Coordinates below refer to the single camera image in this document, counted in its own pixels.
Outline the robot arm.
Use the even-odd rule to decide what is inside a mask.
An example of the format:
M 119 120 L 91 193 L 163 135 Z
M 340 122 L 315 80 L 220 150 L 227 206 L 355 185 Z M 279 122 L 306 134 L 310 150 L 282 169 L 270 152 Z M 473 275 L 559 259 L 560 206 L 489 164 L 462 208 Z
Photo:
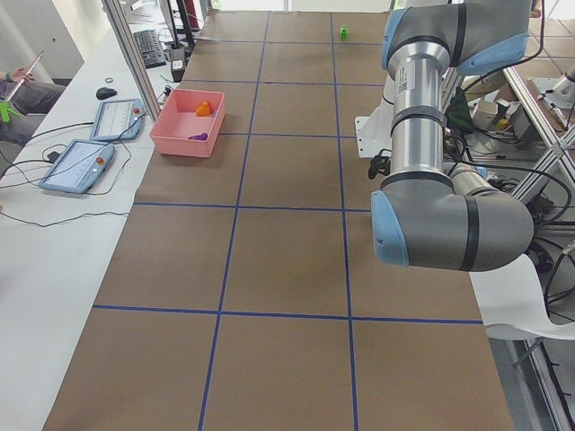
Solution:
M 466 272 L 494 270 L 531 242 L 526 207 L 473 167 L 443 161 L 448 68 L 483 75 L 526 51 L 528 1 L 409 7 L 387 20 L 382 66 L 394 80 L 389 175 L 371 195 L 376 256 L 385 263 Z

